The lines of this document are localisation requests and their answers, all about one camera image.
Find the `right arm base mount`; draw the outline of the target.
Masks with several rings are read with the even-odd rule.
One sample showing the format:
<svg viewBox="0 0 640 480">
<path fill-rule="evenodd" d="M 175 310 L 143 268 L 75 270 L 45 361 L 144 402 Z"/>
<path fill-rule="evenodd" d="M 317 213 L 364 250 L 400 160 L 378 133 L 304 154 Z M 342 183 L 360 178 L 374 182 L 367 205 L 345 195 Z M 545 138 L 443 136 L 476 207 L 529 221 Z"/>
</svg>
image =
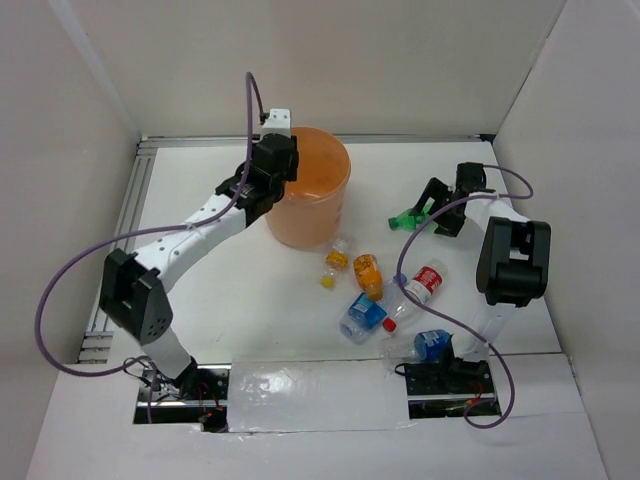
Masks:
<svg viewBox="0 0 640 480">
<path fill-rule="evenodd" d="M 394 373 L 405 381 L 412 420 L 501 414 L 487 361 L 464 362 L 446 347 L 437 362 L 397 363 Z"/>
</svg>

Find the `clear bottle yellow label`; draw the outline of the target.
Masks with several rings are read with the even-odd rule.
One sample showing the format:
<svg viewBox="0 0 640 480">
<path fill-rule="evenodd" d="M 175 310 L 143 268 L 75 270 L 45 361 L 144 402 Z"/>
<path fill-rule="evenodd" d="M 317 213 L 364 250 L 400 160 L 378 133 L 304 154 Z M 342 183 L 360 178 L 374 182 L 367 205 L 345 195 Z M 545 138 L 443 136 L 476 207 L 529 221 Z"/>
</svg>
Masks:
<svg viewBox="0 0 640 480">
<path fill-rule="evenodd" d="M 336 235 L 324 258 L 324 271 L 320 277 L 320 285 L 328 290 L 335 288 L 346 273 L 351 259 L 351 237 L 346 234 Z"/>
</svg>

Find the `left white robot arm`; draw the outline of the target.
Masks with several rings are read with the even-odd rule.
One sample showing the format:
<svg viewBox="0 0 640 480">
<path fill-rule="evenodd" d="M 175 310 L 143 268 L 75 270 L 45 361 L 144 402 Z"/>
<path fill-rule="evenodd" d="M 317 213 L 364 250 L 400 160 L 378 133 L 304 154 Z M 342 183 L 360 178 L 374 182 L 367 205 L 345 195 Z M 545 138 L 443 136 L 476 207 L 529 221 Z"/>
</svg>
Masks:
<svg viewBox="0 0 640 480">
<path fill-rule="evenodd" d="M 297 178 L 297 138 L 266 134 L 251 145 L 250 159 L 245 182 L 239 166 L 177 231 L 132 253 L 116 249 L 104 262 L 100 308 L 137 341 L 162 375 L 163 389 L 176 399 L 192 398 L 205 376 L 171 327 L 168 293 L 216 246 L 284 197 L 286 184 Z"/>
</svg>

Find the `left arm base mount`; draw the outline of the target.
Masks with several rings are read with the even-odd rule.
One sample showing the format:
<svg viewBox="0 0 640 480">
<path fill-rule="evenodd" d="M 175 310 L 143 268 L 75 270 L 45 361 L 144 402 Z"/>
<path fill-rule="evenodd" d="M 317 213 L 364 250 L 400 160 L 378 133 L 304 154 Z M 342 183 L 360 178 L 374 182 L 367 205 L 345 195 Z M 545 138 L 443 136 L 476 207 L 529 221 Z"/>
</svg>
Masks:
<svg viewBox="0 0 640 480">
<path fill-rule="evenodd" d="M 134 424 L 192 424 L 207 433 L 229 431 L 230 364 L 199 365 L 180 386 L 155 373 L 147 361 L 137 363 L 124 373 L 135 379 L 138 387 Z"/>
</svg>

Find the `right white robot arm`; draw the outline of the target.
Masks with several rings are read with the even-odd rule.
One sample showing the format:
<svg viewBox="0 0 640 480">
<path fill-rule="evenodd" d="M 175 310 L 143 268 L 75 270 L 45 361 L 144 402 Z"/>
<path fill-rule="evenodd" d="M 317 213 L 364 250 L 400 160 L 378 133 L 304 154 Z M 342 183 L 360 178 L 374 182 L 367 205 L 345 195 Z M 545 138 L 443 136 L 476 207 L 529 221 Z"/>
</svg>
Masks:
<svg viewBox="0 0 640 480">
<path fill-rule="evenodd" d="M 452 187 L 431 178 L 410 210 L 416 216 L 430 204 L 426 218 L 436 224 L 437 235 L 453 238 L 467 221 L 484 233 L 475 276 L 479 307 L 464 332 L 451 338 L 436 369 L 438 384 L 448 392 L 460 391 L 471 376 L 484 373 L 489 347 L 507 321 L 542 297 L 548 283 L 550 225 L 519 214 L 509 194 L 489 188 L 490 168 L 460 163 Z"/>
</svg>

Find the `green plastic bottle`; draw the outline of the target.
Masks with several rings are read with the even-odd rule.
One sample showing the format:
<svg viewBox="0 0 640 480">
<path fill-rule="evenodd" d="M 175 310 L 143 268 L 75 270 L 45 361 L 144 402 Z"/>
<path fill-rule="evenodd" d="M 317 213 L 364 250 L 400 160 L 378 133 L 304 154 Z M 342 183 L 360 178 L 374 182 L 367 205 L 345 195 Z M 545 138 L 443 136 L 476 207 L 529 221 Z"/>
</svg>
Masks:
<svg viewBox="0 0 640 480">
<path fill-rule="evenodd" d="M 428 215 L 424 211 L 416 213 L 410 208 L 395 217 L 389 218 L 388 225 L 392 231 L 405 230 L 413 232 L 417 230 L 427 217 Z"/>
</svg>

